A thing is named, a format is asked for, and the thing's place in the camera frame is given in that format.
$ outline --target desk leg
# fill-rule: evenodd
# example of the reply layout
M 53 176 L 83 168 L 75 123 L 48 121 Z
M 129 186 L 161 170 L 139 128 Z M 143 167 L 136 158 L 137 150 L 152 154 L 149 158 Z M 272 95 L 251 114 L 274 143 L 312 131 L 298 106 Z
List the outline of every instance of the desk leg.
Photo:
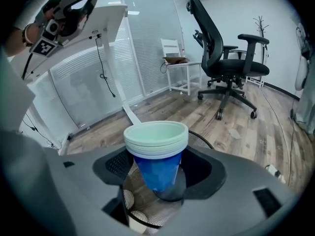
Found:
M 185 71 L 184 71 L 184 67 L 181 67 L 181 71 L 182 71 L 182 85 L 185 83 Z
M 186 66 L 187 71 L 187 89 L 188 89 L 188 96 L 190 96 L 190 74 L 189 74 L 189 66 Z
M 168 87 L 169 87 L 169 90 L 171 91 L 172 90 L 172 88 L 171 88 L 171 86 L 172 86 L 172 84 L 171 84 L 171 76 L 169 74 L 169 69 L 168 68 L 166 68 L 166 73 L 167 73 Z
M 201 81 L 202 81 L 202 68 L 200 64 L 199 65 L 199 89 L 201 89 Z
M 119 94 L 119 97 L 122 101 L 122 105 L 123 105 L 123 108 L 126 112 L 126 114 L 128 115 L 129 119 L 131 120 L 132 124 L 139 124 L 141 123 L 141 121 L 138 119 L 138 117 L 133 113 L 133 111 L 130 109 L 130 106 L 127 102 L 127 99 L 126 99 L 126 96 L 125 96 L 125 93 L 124 93 L 124 89 L 118 79 L 118 75 L 117 75 L 117 72 L 116 72 L 116 67 L 115 67 L 115 62 L 114 62 L 114 59 L 113 59 L 113 56 L 112 56 L 112 53 L 110 51 L 110 47 L 109 47 L 109 42 L 108 42 L 108 38 L 107 38 L 107 33 L 103 34 L 102 37 L 102 43 L 103 43 L 103 46 L 104 46 L 104 51 L 105 53 L 108 53 L 108 64 L 109 64 L 109 69 L 113 75 L 113 78 L 114 78 L 114 82 L 115 82 L 115 86 L 117 88 L 117 91 L 118 91 L 118 94 Z

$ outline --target white wall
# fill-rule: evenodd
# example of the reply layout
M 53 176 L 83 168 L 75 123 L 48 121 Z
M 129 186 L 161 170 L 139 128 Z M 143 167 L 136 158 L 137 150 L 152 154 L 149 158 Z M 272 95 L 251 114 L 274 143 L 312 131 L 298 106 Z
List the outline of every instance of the white wall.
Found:
M 174 0 L 178 17 L 180 20 L 182 34 L 184 39 L 185 55 L 191 61 L 201 61 L 203 55 L 202 47 L 193 38 L 195 30 L 200 31 L 199 25 L 194 16 L 191 15 L 187 9 L 186 4 L 188 0 Z
M 295 35 L 296 24 L 291 19 L 294 9 L 286 0 L 201 0 L 220 31 L 225 45 L 237 45 L 246 50 L 247 42 L 239 40 L 242 33 L 259 35 L 253 18 L 263 16 L 270 74 L 265 81 L 290 93 L 299 65 L 300 51 Z M 261 45 L 256 45 L 254 61 L 261 62 Z

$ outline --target blue cup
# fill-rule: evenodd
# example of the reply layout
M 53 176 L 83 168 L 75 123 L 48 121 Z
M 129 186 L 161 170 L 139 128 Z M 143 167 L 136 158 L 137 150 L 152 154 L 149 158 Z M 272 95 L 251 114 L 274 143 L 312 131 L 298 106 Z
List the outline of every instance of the blue cup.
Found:
M 182 152 L 163 159 L 133 157 L 149 189 L 163 192 L 175 183 Z
M 175 183 L 182 152 L 188 145 L 185 124 L 144 122 L 127 128 L 124 139 L 148 188 L 163 192 Z

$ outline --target person's hand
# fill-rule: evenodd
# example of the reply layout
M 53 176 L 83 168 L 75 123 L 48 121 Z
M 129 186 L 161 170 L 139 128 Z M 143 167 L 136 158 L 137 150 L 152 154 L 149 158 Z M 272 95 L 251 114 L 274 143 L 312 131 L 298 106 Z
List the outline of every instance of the person's hand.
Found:
M 47 10 L 45 13 L 44 13 L 44 16 L 45 16 L 45 19 L 46 20 L 51 20 L 51 19 L 54 19 L 54 16 L 53 16 L 53 11 L 54 9 L 51 8 L 50 10 Z M 64 28 L 64 22 L 61 22 L 59 23 L 59 29 L 58 29 L 58 32 L 60 32 L 61 30 L 63 30 Z M 32 23 L 29 25 L 29 27 L 27 28 L 27 31 L 26 31 L 26 35 L 29 39 L 29 41 L 31 43 L 34 43 L 38 37 L 38 32 L 39 32 L 39 25 L 37 23 Z

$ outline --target chair base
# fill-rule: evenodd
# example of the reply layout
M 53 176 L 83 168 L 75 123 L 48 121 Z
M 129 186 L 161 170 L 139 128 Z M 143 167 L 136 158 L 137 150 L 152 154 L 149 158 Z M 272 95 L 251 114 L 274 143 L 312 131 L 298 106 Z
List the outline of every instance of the chair base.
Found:
M 246 99 L 245 97 L 245 92 L 238 90 L 238 89 L 233 89 L 232 88 L 232 81 L 227 82 L 227 87 L 221 87 L 217 86 L 216 89 L 210 89 L 210 90 L 203 90 L 198 92 L 198 99 L 202 99 L 203 95 L 202 94 L 224 94 L 224 98 L 220 103 L 219 109 L 218 109 L 218 114 L 217 114 L 217 119 L 222 119 L 222 114 L 223 110 L 226 106 L 227 100 L 230 96 L 238 99 L 239 101 L 243 102 L 247 106 L 253 109 L 253 112 L 251 113 L 251 118 L 257 118 L 257 107 L 252 104 L 249 100 Z

